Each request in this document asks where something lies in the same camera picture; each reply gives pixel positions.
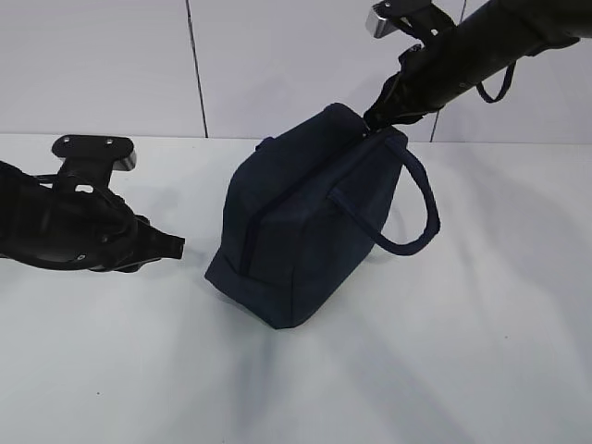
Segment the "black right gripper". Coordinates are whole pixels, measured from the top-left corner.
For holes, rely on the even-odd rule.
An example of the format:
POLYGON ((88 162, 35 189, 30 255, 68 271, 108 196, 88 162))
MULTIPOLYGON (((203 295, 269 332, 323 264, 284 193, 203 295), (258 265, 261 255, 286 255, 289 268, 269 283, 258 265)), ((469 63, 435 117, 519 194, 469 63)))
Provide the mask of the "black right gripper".
POLYGON ((442 105, 429 105, 410 81, 413 63, 424 49, 417 43, 398 57, 400 70, 385 81, 376 101, 364 112, 364 122, 369 130, 412 125, 443 108, 442 105))

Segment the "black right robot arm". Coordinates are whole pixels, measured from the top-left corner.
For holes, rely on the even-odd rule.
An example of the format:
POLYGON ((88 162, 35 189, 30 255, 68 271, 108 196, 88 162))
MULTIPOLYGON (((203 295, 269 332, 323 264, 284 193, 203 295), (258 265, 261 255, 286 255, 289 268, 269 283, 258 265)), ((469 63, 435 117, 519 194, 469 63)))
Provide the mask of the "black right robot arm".
POLYGON ((381 1, 366 27, 380 39, 402 31, 417 40, 401 69, 364 112, 371 130, 410 125, 471 89, 493 104, 512 85, 524 56, 563 49, 591 36, 588 1, 488 1, 455 23, 430 1, 381 1))

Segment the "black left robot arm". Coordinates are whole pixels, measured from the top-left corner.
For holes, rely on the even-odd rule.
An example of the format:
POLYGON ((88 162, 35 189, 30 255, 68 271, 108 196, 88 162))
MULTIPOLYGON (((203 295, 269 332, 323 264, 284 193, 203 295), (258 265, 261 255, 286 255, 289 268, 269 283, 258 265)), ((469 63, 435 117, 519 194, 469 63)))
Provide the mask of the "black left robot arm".
POLYGON ((1 165, 1 255, 52 271, 133 273, 180 259, 185 240, 153 227, 109 188, 114 162, 67 160, 54 175, 1 165))

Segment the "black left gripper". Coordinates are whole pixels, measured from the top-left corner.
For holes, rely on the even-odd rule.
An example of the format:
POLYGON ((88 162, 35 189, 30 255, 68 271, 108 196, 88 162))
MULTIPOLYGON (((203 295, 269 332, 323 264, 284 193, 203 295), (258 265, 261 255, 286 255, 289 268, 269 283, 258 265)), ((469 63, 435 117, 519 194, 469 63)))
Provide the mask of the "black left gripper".
POLYGON ((57 194, 49 209, 49 250, 41 254, 41 268, 129 274, 152 262, 182 258, 184 238, 153 227, 106 186, 91 187, 91 192, 75 187, 57 194))

